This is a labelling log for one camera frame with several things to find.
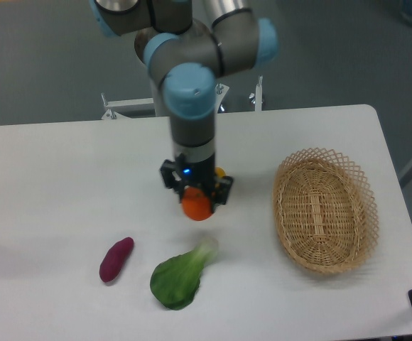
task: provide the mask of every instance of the table top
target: table top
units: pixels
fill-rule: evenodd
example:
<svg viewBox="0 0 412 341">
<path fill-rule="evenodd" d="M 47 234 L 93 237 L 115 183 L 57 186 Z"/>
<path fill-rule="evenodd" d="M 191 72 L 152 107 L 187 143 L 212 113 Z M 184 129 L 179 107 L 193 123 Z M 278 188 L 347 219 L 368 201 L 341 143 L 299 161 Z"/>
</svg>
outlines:
<svg viewBox="0 0 412 341">
<path fill-rule="evenodd" d="M 343 152 L 375 193 L 380 238 L 357 270 L 314 276 L 278 241 L 271 209 L 279 163 L 302 148 Z M 183 216 L 158 169 L 164 117 L 0 126 L 0 340 L 343 340 L 412 333 L 412 226 L 376 112 L 369 106 L 222 114 L 217 164 L 229 203 Z M 204 235 L 217 262 L 186 309 L 163 309 L 149 279 Z M 133 237 L 119 280 L 108 248 Z"/>
</svg>

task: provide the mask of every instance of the basket rim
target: basket rim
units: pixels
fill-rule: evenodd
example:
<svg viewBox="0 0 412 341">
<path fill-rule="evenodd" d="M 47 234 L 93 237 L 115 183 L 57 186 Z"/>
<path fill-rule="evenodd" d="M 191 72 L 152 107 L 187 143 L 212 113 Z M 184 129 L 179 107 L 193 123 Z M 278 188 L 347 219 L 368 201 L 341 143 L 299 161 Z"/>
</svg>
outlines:
<svg viewBox="0 0 412 341">
<path fill-rule="evenodd" d="M 342 161 L 346 160 L 346 162 L 352 165 L 352 169 L 354 171 L 358 170 L 362 177 L 361 183 L 365 184 L 365 186 L 358 186 L 355 183 L 355 179 L 350 176 L 349 170 L 347 171 L 346 168 L 337 165 L 337 162 L 335 162 L 337 159 Z M 353 220 L 355 221 L 353 247 L 349 250 L 349 255 L 346 259 L 337 264 L 315 264 L 302 257 L 302 255 L 298 254 L 291 246 L 292 240 L 288 238 L 286 230 L 283 226 L 283 210 L 281 207 L 280 198 L 293 176 L 299 172 L 305 171 L 305 168 L 303 167 L 311 165 L 312 163 L 321 165 L 321 167 L 326 169 L 330 175 L 338 179 L 350 197 L 351 195 L 357 197 L 356 200 L 350 200 L 351 205 L 356 205 L 356 202 L 358 202 L 358 210 L 364 215 L 364 219 L 356 220 L 357 211 L 355 209 L 352 210 Z M 364 172 L 362 172 L 358 165 L 356 165 L 348 157 L 343 156 L 343 154 L 335 152 L 333 149 L 303 149 L 302 151 L 292 153 L 282 162 L 276 172 L 276 178 L 273 186 L 273 213 L 278 237 L 289 257 L 304 268 L 322 274 L 336 274 L 362 265 L 367 258 L 371 256 L 378 239 L 377 208 L 374 200 L 374 194 L 369 190 L 367 178 L 364 176 Z"/>
</svg>

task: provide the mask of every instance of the floor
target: floor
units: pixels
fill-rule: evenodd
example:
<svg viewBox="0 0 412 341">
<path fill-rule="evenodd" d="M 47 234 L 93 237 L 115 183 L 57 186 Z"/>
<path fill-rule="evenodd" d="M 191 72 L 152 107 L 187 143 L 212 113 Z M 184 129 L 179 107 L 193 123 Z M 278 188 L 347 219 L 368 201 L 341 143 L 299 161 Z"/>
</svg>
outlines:
<svg viewBox="0 0 412 341">
<path fill-rule="evenodd" d="M 231 87 L 228 110 L 251 109 L 258 75 L 266 109 L 370 104 L 401 170 L 412 156 L 412 28 L 398 3 L 253 1 L 256 15 L 275 23 L 281 53 L 221 80 Z M 194 6 L 209 23 L 201 2 Z M 0 125 L 100 119 L 101 92 L 108 100 L 150 97 L 133 42 L 134 34 L 103 37 L 87 1 L 0 2 Z M 412 218 L 412 182 L 403 193 Z"/>
</svg>

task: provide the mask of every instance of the wicker basket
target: wicker basket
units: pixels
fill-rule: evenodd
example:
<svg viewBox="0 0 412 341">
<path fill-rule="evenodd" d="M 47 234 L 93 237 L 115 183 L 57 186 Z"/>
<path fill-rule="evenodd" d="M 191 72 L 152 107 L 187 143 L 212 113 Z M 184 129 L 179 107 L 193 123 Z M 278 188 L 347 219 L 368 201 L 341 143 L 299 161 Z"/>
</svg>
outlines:
<svg viewBox="0 0 412 341">
<path fill-rule="evenodd" d="M 354 269 L 378 239 L 373 192 L 364 172 L 333 150 L 304 149 L 279 166 L 273 211 L 290 258 L 321 274 Z"/>
</svg>

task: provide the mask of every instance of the orange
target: orange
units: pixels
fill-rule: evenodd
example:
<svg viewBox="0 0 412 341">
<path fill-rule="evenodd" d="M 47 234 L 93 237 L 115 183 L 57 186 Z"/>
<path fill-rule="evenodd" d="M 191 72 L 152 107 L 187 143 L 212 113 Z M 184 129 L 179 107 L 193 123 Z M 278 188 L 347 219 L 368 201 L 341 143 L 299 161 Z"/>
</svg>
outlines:
<svg viewBox="0 0 412 341">
<path fill-rule="evenodd" d="M 220 167 L 216 167 L 216 168 L 215 168 L 215 174 L 216 174 L 219 178 L 223 178 L 224 176 L 226 176 L 225 171 L 223 170 L 223 168 L 220 168 Z"/>
<path fill-rule="evenodd" d="M 187 187 L 181 200 L 184 214 L 200 222 L 212 215 L 211 200 L 198 188 Z"/>
</svg>

